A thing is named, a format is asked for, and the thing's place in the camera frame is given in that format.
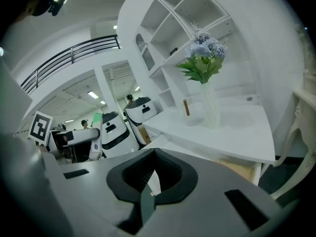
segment person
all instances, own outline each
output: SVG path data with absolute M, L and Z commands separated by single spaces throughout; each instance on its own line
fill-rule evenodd
M 83 126 L 83 128 L 84 129 L 89 129 L 89 127 L 88 127 L 88 122 L 87 122 L 88 120 L 82 120 L 81 121 L 81 125 Z
M 5 8 L 1 11 L 0 40 L 10 25 L 30 15 L 44 14 L 52 2 L 53 0 L 0 0 L 0 8 Z
M 126 98 L 127 98 L 127 101 L 128 101 L 129 104 L 134 102 L 133 96 L 131 94 L 127 95 Z

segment table leg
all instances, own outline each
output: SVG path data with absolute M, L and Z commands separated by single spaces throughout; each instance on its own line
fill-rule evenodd
M 273 164 L 273 167 L 278 167 L 284 162 L 285 158 L 287 157 L 288 153 L 290 152 L 291 144 L 292 144 L 297 132 L 298 132 L 298 121 L 296 119 L 294 121 L 293 125 L 291 126 L 288 134 L 287 134 L 282 155 L 277 161 L 275 161 L 275 163 Z
M 299 182 L 301 182 L 307 174 L 311 171 L 316 162 L 316 149 L 315 147 L 310 147 L 308 152 L 302 161 L 299 168 L 296 172 L 291 176 L 291 178 L 276 192 L 272 193 L 270 196 L 273 199 L 277 199 L 279 196 L 288 192 L 294 186 L 296 186 Z

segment ceiling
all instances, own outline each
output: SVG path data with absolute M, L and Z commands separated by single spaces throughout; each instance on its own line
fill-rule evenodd
M 105 68 L 104 75 L 109 88 L 116 99 L 132 93 L 137 87 L 135 77 L 128 63 L 120 66 Z M 94 99 L 87 93 L 93 91 L 99 98 Z M 63 90 L 46 102 L 39 112 L 53 116 L 57 123 L 70 119 L 77 119 L 103 105 L 102 92 L 95 75 L 89 76 Z M 33 117 L 23 125 L 19 132 L 29 129 Z
M 6 53 L 3 56 L 5 64 L 12 70 L 28 53 L 40 50 L 43 42 L 48 44 L 74 30 L 116 20 L 124 1 L 67 0 L 55 17 L 45 13 L 40 17 L 30 16 L 12 25 L 1 43 Z

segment man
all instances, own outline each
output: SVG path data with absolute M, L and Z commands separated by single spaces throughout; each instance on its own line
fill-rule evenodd
M 127 101 L 128 101 L 129 104 L 134 102 L 133 96 L 131 94 L 127 95 L 126 98 L 127 98 Z
M 84 129 L 89 129 L 89 127 L 88 127 L 88 122 L 87 122 L 88 120 L 82 120 L 81 121 L 81 125 L 83 126 L 83 128 Z

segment green leaves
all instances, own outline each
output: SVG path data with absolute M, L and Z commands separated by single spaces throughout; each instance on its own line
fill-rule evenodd
M 186 70 L 182 72 L 185 76 L 190 77 L 188 80 L 199 81 L 203 84 L 207 83 L 212 75 L 219 73 L 223 60 L 224 58 L 221 57 L 208 58 L 195 55 L 177 67 Z

